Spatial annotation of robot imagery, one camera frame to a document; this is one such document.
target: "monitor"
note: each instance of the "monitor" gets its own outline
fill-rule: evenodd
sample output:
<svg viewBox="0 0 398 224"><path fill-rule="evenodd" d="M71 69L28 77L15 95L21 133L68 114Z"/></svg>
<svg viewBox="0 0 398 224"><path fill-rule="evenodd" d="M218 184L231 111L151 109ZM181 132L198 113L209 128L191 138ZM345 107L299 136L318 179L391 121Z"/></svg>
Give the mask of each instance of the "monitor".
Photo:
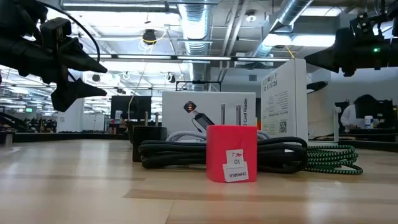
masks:
<svg viewBox="0 0 398 224"><path fill-rule="evenodd" d="M121 117L128 119L129 102L132 96L112 96L111 99L111 119L115 117L115 111L122 111ZM135 96L130 104L130 119L144 119L147 111L150 119L152 108L151 96Z"/></svg>
<svg viewBox="0 0 398 224"><path fill-rule="evenodd" d="M365 118L365 116L373 116L374 119L383 119L384 124L380 124L380 128L390 128L394 123L394 107L392 100L379 100L374 103L356 104L356 117Z"/></svg>

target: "barcode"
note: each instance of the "barcode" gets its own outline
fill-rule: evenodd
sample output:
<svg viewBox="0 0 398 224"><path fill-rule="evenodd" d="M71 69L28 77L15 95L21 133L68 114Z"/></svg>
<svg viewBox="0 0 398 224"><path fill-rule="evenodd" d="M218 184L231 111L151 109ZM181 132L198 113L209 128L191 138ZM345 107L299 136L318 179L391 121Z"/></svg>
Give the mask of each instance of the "barcode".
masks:
<svg viewBox="0 0 398 224"><path fill-rule="evenodd" d="M280 127L280 133L286 133L287 132L287 123L286 123L286 121L281 121L279 127Z"/></svg>

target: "braided cable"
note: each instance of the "braided cable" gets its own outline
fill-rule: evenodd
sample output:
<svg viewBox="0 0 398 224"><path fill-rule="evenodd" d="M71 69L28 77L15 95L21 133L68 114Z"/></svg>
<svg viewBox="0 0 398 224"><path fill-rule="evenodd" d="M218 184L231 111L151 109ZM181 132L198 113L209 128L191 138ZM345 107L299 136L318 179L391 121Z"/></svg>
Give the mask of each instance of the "braided cable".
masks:
<svg viewBox="0 0 398 224"><path fill-rule="evenodd" d="M358 158L353 146L310 146L308 147L308 164L304 171L324 174L360 175L363 169L354 165Z"/></svg>

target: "box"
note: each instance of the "box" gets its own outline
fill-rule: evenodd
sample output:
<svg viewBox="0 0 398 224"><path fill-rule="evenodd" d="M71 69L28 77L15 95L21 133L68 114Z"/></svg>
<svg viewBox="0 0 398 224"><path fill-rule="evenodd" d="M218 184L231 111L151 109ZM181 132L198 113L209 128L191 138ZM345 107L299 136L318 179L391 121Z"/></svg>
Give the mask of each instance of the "box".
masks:
<svg viewBox="0 0 398 224"><path fill-rule="evenodd" d="M236 124L236 105L241 105L241 125L256 125L255 93L163 91L162 126L168 134L200 131L221 124L221 105L225 104L225 124Z"/></svg>
<svg viewBox="0 0 398 224"><path fill-rule="evenodd" d="M308 142L305 60L289 60L264 77L261 116L261 129L270 136L294 136Z"/></svg>

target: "paper label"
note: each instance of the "paper label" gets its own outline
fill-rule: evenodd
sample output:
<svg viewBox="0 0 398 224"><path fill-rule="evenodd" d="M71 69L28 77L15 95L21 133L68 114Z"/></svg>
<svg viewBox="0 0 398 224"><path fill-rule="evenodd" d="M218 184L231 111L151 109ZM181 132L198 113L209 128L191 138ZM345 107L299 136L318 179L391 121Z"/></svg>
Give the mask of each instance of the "paper label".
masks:
<svg viewBox="0 0 398 224"><path fill-rule="evenodd" d="M243 149L227 150L226 165L228 168L239 168L244 166Z"/></svg>
<svg viewBox="0 0 398 224"><path fill-rule="evenodd" d="M236 182L249 179L248 164L243 162L242 167L230 168L228 164L223 164L224 177L226 182Z"/></svg>

